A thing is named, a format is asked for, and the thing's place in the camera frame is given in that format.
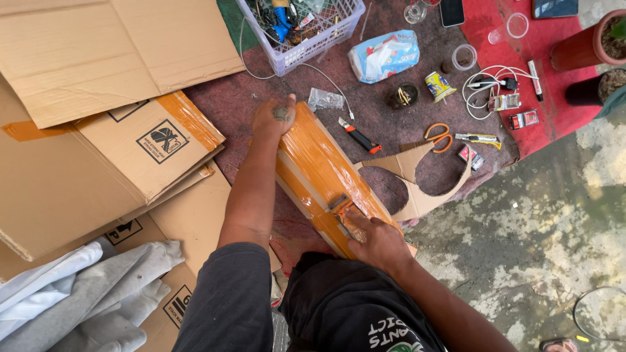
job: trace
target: tissue pack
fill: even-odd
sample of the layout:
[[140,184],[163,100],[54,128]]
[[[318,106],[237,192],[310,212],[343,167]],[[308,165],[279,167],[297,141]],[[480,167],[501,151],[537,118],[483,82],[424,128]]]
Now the tissue pack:
[[348,58],[359,81],[375,83],[418,63],[418,40],[410,30],[387,33],[354,46]]

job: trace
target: orange scissors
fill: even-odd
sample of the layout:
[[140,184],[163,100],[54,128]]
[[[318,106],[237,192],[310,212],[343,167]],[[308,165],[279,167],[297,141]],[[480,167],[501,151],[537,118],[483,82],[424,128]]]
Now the orange scissors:
[[[437,126],[444,126],[446,128],[446,130],[443,133],[439,134],[439,135],[428,137],[428,134],[430,133],[430,130],[432,130],[434,127],[437,127]],[[448,127],[448,125],[446,125],[443,122],[435,123],[434,125],[430,126],[426,130],[426,133],[424,134],[424,138],[426,140],[432,140],[433,144],[437,144],[437,143],[441,142],[446,137],[448,138],[448,144],[445,147],[443,147],[442,149],[433,150],[433,153],[443,153],[446,150],[448,150],[448,148],[452,145],[452,135],[450,133],[448,133],[448,132],[450,132],[450,127]]]

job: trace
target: sandal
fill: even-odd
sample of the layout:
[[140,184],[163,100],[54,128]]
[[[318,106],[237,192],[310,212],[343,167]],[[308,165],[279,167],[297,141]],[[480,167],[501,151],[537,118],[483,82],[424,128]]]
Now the sandal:
[[539,350],[541,352],[546,352],[546,348],[553,345],[561,346],[566,352],[578,352],[578,345],[576,342],[568,338],[556,338],[542,341],[539,344]]

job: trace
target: green mat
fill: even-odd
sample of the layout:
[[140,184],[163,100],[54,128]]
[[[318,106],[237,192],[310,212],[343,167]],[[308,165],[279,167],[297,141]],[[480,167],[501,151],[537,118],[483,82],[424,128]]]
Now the green mat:
[[[239,9],[235,0],[217,0],[217,7],[220,8],[224,22],[226,22],[226,28],[230,33],[230,39],[235,43],[237,52],[239,52],[239,32],[241,30],[241,20],[244,18],[244,14]],[[252,32],[248,23],[244,24],[244,35],[242,37],[241,46],[243,51],[250,49],[257,45],[259,41]]]

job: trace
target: yellow box cutter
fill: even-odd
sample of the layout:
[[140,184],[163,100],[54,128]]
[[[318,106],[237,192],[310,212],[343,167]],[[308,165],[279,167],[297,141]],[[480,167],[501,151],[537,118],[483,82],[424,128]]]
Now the yellow box cutter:
[[502,143],[500,143],[500,140],[496,136],[477,135],[475,133],[457,133],[454,137],[456,139],[469,140],[470,142],[493,144],[498,150],[502,147]]

